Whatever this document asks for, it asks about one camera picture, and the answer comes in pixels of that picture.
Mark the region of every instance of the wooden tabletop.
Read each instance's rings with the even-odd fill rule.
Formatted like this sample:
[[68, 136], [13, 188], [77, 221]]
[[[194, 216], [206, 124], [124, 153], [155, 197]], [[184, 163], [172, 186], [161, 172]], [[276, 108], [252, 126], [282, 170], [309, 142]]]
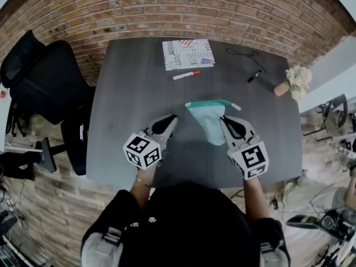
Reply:
[[151, 120], [170, 113], [179, 117], [155, 186], [193, 181], [208, 187], [239, 187], [241, 172], [227, 157], [226, 144], [207, 142], [203, 128], [185, 103], [223, 99], [242, 108], [226, 108], [225, 115], [249, 121], [265, 142], [270, 164], [263, 184], [301, 175], [301, 126], [297, 103], [290, 93], [277, 97], [273, 88], [285, 80], [285, 58], [258, 51], [256, 60], [266, 69], [251, 83], [260, 67], [250, 58], [226, 53], [253, 49], [210, 41], [215, 66], [194, 77], [172, 81], [191, 70], [166, 71], [162, 41], [173, 38], [132, 38], [110, 41], [102, 64], [92, 107], [88, 135], [87, 177], [120, 189], [129, 189], [136, 168], [127, 162], [123, 145]]

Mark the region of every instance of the hand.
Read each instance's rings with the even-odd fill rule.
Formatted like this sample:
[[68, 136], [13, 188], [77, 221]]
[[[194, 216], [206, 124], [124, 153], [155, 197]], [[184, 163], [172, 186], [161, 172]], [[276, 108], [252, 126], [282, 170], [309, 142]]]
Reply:
[[153, 164], [146, 170], [140, 169], [137, 172], [137, 177], [141, 180], [142, 183], [147, 184], [147, 185], [152, 185], [152, 182], [154, 180], [155, 172], [156, 172], [156, 166], [157, 164]]

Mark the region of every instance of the marker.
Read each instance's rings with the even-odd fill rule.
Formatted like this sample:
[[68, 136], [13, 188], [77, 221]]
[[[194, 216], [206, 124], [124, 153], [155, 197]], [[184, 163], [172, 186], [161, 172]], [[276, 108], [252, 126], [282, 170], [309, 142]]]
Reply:
[[196, 75], [196, 74], [199, 74], [199, 73], [200, 73], [199, 70], [191, 71], [191, 72], [188, 72], [188, 73], [184, 73], [184, 74], [173, 76], [172, 80], [177, 80], [177, 79], [180, 79], [180, 78], [184, 78], [184, 77], [191, 76], [191, 75]]

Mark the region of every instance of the electrical cable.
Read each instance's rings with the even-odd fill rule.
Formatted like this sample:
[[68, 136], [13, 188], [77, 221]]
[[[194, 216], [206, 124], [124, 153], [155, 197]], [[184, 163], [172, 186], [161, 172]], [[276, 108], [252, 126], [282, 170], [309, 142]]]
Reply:
[[267, 74], [267, 71], [266, 69], [258, 63], [258, 61], [255, 59], [255, 57], [259, 56], [259, 52], [257, 51], [252, 51], [252, 53], [241, 53], [241, 52], [238, 52], [232, 48], [227, 48], [226, 49], [226, 53], [230, 54], [230, 55], [235, 55], [235, 56], [246, 56], [248, 58], [251, 58], [266, 74]]
[[230, 197], [230, 200], [232, 200], [233, 199], [233, 197], [235, 197], [235, 196], [237, 196], [237, 197], [240, 197], [240, 198], [245, 198], [245, 197], [243, 197], [243, 196], [241, 196], [241, 195], [239, 195], [241, 192], [243, 192], [244, 191], [244, 189], [241, 189], [241, 190], [239, 190], [239, 191], [237, 191], [233, 196], [231, 196]]

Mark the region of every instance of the book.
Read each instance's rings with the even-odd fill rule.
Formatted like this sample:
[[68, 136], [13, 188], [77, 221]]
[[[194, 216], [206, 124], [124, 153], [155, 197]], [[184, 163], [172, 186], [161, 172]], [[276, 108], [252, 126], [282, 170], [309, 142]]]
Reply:
[[212, 67], [215, 60], [207, 39], [163, 42], [166, 70]]

